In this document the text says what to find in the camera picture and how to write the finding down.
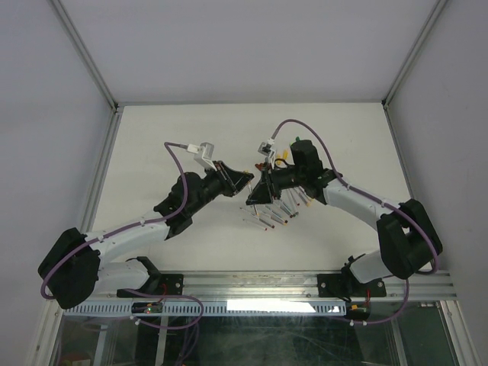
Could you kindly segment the purple cap marker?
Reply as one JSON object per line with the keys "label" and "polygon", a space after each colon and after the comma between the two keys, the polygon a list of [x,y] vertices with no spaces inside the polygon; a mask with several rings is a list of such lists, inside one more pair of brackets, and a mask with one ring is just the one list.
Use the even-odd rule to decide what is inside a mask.
{"label": "purple cap marker", "polygon": [[250,211],[248,209],[245,209],[243,207],[240,208],[240,210],[244,213],[247,213],[248,215],[251,215],[255,220],[257,220],[258,222],[260,222],[261,224],[264,224],[266,227],[270,228],[270,229],[274,229],[275,225],[272,224],[272,223],[269,223],[268,221],[266,221],[265,219],[261,218],[256,212],[254,211]]}

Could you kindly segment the red square-cap pen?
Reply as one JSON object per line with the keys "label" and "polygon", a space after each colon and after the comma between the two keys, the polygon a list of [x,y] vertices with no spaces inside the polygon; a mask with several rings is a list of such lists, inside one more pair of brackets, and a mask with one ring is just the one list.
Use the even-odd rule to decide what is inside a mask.
{"label": "red square-cap pen", "polygon": [[294,204],[299,207],[300,206],[300,199],[299,196],[297,195],[297,192],[292,188],[291,189],[291,195],[293,197]]}

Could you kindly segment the yellow pen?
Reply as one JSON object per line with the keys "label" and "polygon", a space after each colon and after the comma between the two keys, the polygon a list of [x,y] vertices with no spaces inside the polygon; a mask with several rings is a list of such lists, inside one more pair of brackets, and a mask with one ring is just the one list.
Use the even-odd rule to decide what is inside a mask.
{"label": "yellow pen", "polygon": [[309,207],[312,204],[313,200],[310,197],[308,197],[305,193],[302,193],[302,196],[303,196],[304,200],[306,201],[306,205]]}

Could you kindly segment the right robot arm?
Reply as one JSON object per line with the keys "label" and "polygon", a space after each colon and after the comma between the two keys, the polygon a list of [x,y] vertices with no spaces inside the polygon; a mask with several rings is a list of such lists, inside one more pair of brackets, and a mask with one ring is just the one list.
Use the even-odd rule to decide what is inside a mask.
{"label": "right robot arm", "polygon": [[261,143],[265,156],[261,178],[251,190],[246,205],[272,204],[284,190],[301,188],[306,196],[338,208],[376,231],[379,249],[351,257],[343,267],[344,292],[358,295],[368,282],[393,276],[402,280],[422,273],[427,264],[436,266],[442,245],[423,205],[414,199],[395,202],[375,197],[350,185],[341,174],[326,169],[309,140],[291,145],[293,162],[276,166],[274,141]]}

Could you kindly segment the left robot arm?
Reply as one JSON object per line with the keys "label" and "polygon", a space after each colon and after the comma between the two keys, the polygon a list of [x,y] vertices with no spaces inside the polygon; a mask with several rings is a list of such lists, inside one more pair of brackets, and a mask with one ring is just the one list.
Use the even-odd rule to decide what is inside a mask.
{"label": "left robot arm", "polygon": [[117,258],[181,234],[210,202],[236,196],[254,178],[222,161],[204,172],[181,172],[167,197],[131,223],[91,233],[75,227],[62,232],[37,269],[42,297],[68,310],[94,294],[154,295],[161,282],[157,267],[146,257],[127,262]]}

